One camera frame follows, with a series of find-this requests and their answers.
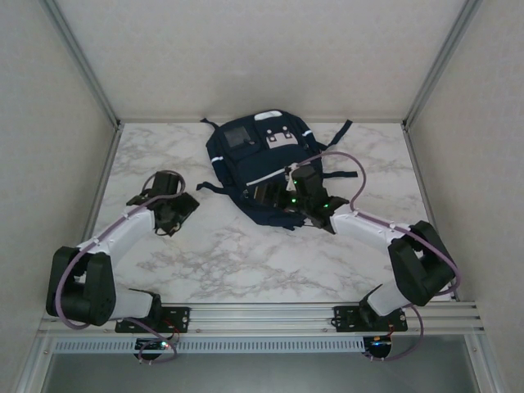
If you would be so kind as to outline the navy blue backpack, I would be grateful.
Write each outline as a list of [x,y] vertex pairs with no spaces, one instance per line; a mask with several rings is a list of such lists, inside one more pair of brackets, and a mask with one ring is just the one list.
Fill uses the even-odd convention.
[[203,182],[197,188],[230,197],[258,225],[293,230],[307,220],[297,213],[262,206],[254,198],[256,182],[271,175],[282,180],[285,167],[292,163],[311,165],[323,180],[357,177],[354,171],[324,172],[321,154],[327,146],[315,139],[301,118],[285,111],[266,111],[216,125],[206,149],[222,185]]

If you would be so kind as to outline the aluminium back frame bar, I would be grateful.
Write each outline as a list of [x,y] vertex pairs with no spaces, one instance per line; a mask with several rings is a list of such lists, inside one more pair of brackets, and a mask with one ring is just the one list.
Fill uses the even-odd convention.
[[[197,115],[197,116],[178,116],[178,117],[120,117],[120,123],[132,124],[154,124],[154,123],[200,123],[202,119],[206,118],[216,124],[227,123],[238,118],[243,118],[245,115]],[[402,117],[353,117],[353,116],[306,116],[296,115],[304,122],[308,123],[345,123],[347,120],[353,123],[372,123],[372,124],[400,124],[404,121]]]

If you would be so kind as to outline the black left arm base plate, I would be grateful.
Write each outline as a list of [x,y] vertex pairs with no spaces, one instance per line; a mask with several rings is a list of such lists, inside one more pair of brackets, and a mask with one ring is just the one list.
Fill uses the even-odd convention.
[[[190,322],[189,307],[164,307],[160,314],[153,318],[139,318],[138,321],[150,329],[161,333],[187,333]],[[145,333],[141,326],[127,320],[117,322],[115,325],[116,333]]]

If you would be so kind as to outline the aluminium mounting rail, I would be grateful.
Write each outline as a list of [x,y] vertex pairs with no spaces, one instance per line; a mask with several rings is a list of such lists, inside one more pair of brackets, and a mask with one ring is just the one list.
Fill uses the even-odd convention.
[[[379,332],[337,332],[331,325],[333,308],[355,303],[268,303],[268,304],[171,304],[189,307],[191,336],[315,336],[346,334],[380,336]],[[470,335],[484,332],[477,306],[472,302],[433,301],[416,309],[402,309],[408,330],[392,334]]]

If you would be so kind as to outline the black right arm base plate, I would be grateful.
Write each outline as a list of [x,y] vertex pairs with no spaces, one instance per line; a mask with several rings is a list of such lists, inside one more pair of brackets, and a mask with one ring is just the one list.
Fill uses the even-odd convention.
[[406,332],[408,330],[402,309],[381,316],[365,305],[335,306],[331,325],[337,332]]

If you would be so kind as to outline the aluminium frame post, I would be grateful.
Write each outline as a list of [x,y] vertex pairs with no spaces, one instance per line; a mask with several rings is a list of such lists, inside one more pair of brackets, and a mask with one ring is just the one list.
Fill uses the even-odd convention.
[[81,48],[78,39],[75,37],[75,33],[71,29],[69,22],[63,14],[58,1],[38,0],[38,2],[46,12],[61,41],[64,43],[72,61],[84,79],[84,82],[93,95],[96,103],[102,110],[104,116],[108,119],[113,129],[118,130],[120,126],[120,119],[115,113],[109,98],[105,94],[102,85],[95,75],[88,58],[85,56],[84,50]]
[[409,129],[420,116],[424,106],[427,104],[429,97],[435,89],[440,77],[443,75],[446,66],[449,64],[449,61],[454,55],[455,50],[482,3],[483,0],[464,0],[458,15],[454,19],[454,22],[445,36],[445,40],[440,46],[421,87],[418,89],[415,98],[408,109],[403,120],[404,130]]

